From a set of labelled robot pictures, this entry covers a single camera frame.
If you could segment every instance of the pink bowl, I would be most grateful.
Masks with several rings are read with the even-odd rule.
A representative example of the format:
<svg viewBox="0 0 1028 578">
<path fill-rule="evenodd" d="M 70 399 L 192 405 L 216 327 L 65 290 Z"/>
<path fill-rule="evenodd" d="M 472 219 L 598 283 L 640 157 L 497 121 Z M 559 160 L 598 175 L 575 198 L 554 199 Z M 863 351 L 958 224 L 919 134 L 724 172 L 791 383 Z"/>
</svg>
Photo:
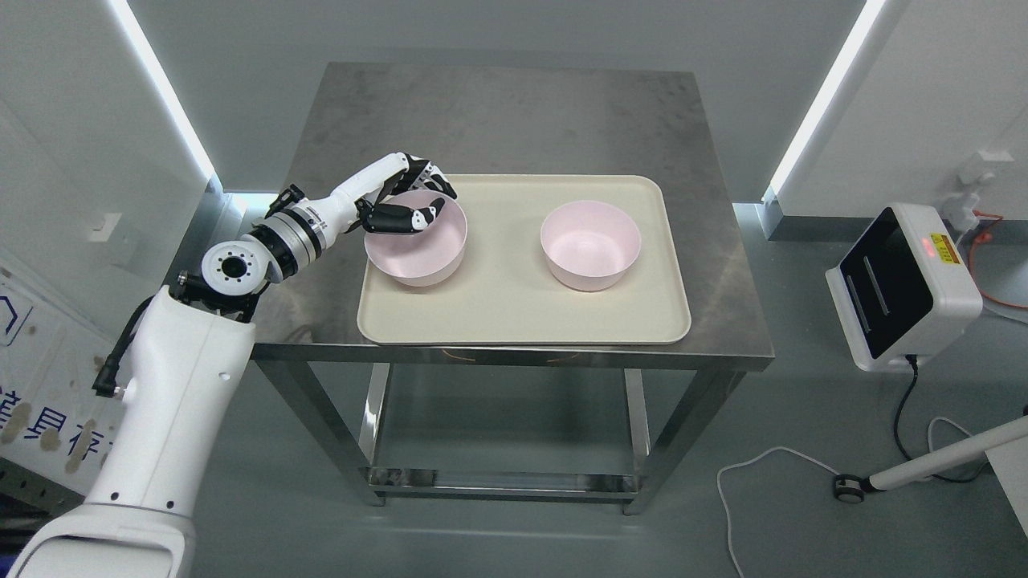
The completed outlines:
<svg viewBox="0 0 1028 578">
<path fill-rule="evenodd" d="M 404 285 L 428 287 L 449 277 L 464 259 L 468 217 L 455 201 L 428 189 L 409 190 L 389 201 L 410 209 L 428 207 L 443 197 L 446 205 L 429 228 L 415 234 L 365 234 L 368 259 Z"/>
<path fill-rule="evenodd" d="M 579 291 L 599 291 L 617 283 L 642 247 L 635 221 L 598 201 L 558 207 L 543 221 L 540 239 L 553 277 Z"/>
</svg>

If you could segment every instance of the plastic tray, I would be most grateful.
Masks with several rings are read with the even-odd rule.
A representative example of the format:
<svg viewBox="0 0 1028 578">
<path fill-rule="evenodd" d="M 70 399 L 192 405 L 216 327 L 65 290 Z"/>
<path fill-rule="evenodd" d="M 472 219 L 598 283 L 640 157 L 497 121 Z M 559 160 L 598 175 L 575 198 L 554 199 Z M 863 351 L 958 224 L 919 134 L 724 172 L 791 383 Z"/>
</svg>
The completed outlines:
<svg viewBox="0 0 1028 578">
<path fill-rule="evenodd" d="M 425 288 L 404 286 L 370 262 L 357 324 L 378 344 L 661 345 L 692 316 L 653 181 L 636 176 L 453 175 L 468 215 L 460 268 Z M 620 207 L 642 233 L 638 260 L 613 287 L 585 293 L 547 268 L 540 227 L 550 211 L 591 198 Z"/>
</svg>

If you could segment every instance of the caster wheel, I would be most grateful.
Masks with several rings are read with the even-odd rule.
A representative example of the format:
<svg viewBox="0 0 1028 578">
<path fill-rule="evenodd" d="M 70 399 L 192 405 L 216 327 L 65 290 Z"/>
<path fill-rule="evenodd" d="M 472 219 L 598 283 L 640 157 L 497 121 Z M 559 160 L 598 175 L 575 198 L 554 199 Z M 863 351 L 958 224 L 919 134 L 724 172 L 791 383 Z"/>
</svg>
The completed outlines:
<svg viewBox="0 0 1028 578">
<path fill-rule="evenodd" d="M 864 502 L 865 492 L 860 489 L 860 478 L 853 474 L 839 474 L 832 484 L 836 500 L 847 504 Z"/>
</svg>

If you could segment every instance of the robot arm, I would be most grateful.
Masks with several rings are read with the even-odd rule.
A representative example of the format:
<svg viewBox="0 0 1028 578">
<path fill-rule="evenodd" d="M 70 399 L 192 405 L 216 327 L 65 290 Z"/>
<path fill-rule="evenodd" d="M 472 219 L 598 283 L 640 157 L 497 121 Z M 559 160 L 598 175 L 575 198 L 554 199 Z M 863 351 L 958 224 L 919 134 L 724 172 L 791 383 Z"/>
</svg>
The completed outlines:
<svg viewBox="0 0 1028 578">
<path fill-rule="evenodd" d="M 373 233 L 411 234 L 442 212 L 444 200 L 412 210 L 381 202 L 412 188 L 429 188 L 456 198 L 446 176 L 431 161 L 405 152 L 388 154 L 332 190 L 310 201 L 290 185 L 265 218 L 238 241 L 215 245 L 204 256 L 204 281 L 218 293 L 254 293 L 264 283 L 296 275 L 335 244 L 340 232 L 359 226 Z"/>
<path fill-rule="evenodd" d="M 94 385 L 99 395 L 122 394 L 125 416 L 116 443 L 85 503 L 43 527 L 8 576 L 188 576 L 193 504 L 254 345 L 249 321 L 260 293 L 321 256 L 340 232 L 358 226 L 375 233 L 424 230 L 443 200 L 414 211 L 380 204 L 417 187 L 456 197 L 434 165 L 402 152 L 320 201 L 290 187 L 249 234 L 207 252 L 201 277 L 183 274 L 178 287 L 161 287 L 144 301 Z M 214 315 L 190 306 L 194 301 L 240 315 Z M 137 319 L 135 376 L 122 390 L 114 376 Z"/>
</svg>

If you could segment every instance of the robot finger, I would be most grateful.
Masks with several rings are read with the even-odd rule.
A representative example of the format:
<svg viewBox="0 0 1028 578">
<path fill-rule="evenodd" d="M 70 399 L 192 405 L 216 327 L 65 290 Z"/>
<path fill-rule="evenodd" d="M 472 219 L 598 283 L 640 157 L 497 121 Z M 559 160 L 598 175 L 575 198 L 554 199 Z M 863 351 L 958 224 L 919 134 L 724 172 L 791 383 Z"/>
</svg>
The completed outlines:
<svg viewBox="0 0 1028 578">
<path fill-rule="evenodd" d="M 387 234 L 412 234 L 428 228 L 442 213 L 445 201 L 437 198 L 428 207 L 408 209 L 399 205 L 376 205 L 361 219 L 364 230 Z"/>
</svg>

